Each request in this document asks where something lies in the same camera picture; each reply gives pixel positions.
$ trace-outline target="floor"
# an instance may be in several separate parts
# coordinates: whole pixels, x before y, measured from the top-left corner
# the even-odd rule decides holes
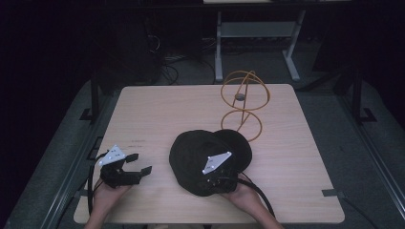
[[[319,49],[317,42],[300,42],[293,60],[301,76],[295,82],[289,77],[281,50],[283,41],[274,43],[266,52],[239,52],[224,55],[224,73],[245,70],[255,73],[266,83],[290,84],[295,89],[307,86],[326,73],[312,71]],[[201,59],[184,58],[174,62],[178,53],[166,56],[155,85],[219,84],[214,81],[214,55],[208,52]],[[321,157],[334,188],[361,209],[378,228],[405,228],[392,193],[388,190],[373,159],[377,151],[401,190],[405,190],[405,134],[385,109],[378,92],[363,83],[362,105],[371,109],[376,122],[355,123],[350,112],[351,92],[339,96],[333,92],[337,76],[309,92],[297,92]],[[22,197],[15,206],[5,228],[82,228],[73,215],[78,192],[92,163],[88,158],[107,129],[120,89],[99,94],[100,116],[91,124],[80,120],[91,107],[90,82],[83,85],[69,111],[60,123],[53,140],[38,164]],[[373,228],[359,211],[341,199],[346,218],[339,224],[286,224],[286,228]],[[141,228],[142,225],[106,224],[104,228]]]

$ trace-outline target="gray carpet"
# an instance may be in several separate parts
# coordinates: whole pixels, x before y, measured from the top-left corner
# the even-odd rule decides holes
[[[303,87],[323,73],[311,71],[319,44],[299,44],[293,59],[302,79],[294,82],[279,51],[247,52],[224,56],[224,74],[237,70],[255,71],[266,83],[288,83],[294,88]],[[211,84],[214,57],[204,56],[205,62],[184,60],[172,64],[179,72],[179,85]],[[334,188],[344,192],[348,199],[370,217],[379,228],[405,228],[404,218],[396,209],[378,172],[373,165],[368,148],[359,135],[358,127],[347,112],[345,102],[350,95],[336,96],[331,92],[335,79],[328,81],[310,93],[297,93],[309,127],[315,138]],[[166,85],[161,77],[157,85]],[[119,96],[101,95],[101,116],[94,125],[79,120],[84,109],[91,106],[90,84],[83,86],[70,110],[59,126],[30,183],[15,206],[7,228],[82,228],[73,221],[77,198],[71,197],[85,180],[92,151],[98,136],[103,136]],[[378,93],[364,84],[363,104],[372,110],[377,122],[366,123],[364,129],[382,153],[398,185],[404,190],[405,135],[390,113],[384,108]],[[71,177],[69,171],[75,171]],[[63,183],[71,180],[69,187]],[[55,203],[66,212],[55,211]],[[286,228],[372,228],[349,204],[342,202],[346,219],[336,225],[287,224]],[[140,225],[106,224],[105,228],[140,228]]]

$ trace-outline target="black fabric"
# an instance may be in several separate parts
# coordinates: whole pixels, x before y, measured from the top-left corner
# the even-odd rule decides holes
[[[189,131],[176,138],[170,150],[169,162],[182,188],[196,196],[207,197],[216,193],[216,189],[207,189],[201,185],[213,173],[203,174],[207,158],[226,152],[231,152],[232,156],[222,166],[226,166],[225,169],[235,175],[247,168],[252,159],[250,145],[238,132]]]

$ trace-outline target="metal stand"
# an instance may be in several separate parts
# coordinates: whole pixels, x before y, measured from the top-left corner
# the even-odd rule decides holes
[[[300,80],[300,76],[292,61],[292,52],[297,43],[305,11],[301,10],[295,22],[223,22],[221,12],[217,21],[217,51],[215,53],[215,79],[223,81],[223,61],[221,58],[222,37],[291,37],[291,43],[283,57],[286,60],[292,80]]]

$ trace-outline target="black hat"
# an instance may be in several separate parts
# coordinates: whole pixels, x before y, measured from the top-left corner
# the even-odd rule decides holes
[[[218,169],[204,174],[209,156],[230,152],[232,155]],[[170,150],[169,162],[181,187],[190,193],[207,197],[231,192],[236,182],[218,177],[236,178],[250,164],[252,151],[243,135],[233,130],[189,131],[180,134]]]

